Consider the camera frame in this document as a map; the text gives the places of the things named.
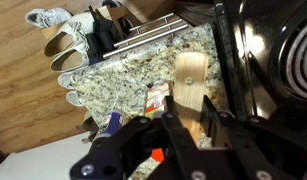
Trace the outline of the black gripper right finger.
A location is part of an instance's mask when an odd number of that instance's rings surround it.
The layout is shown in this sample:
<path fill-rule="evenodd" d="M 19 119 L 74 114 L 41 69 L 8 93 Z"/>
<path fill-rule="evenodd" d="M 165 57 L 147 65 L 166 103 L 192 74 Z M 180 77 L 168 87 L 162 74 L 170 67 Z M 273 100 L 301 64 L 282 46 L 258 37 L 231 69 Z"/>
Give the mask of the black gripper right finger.
<path fill-rule="evenodd" d="M 307 136 L 250 116 L 239 120 L 217 111 L 205 96 L 202 117 L 213 140 L 222 132 L 223 146 L 233 155 L 232 170 L 244 180 L 307 180 Z"/>

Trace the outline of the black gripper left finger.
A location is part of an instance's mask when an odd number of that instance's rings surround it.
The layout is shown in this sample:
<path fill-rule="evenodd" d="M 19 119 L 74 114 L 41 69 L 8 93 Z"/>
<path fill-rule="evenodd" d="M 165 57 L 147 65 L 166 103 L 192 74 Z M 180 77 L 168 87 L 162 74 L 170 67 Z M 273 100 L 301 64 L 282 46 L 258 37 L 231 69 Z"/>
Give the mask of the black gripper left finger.
<path fill-rule="evenodd" d="M 95 140 L 70 170 L 71 180 L 127 180 L 154 149 L 170 150 L 167 131 L 179 127 L 177 117 L 136 117 L 106 140 Z"/>

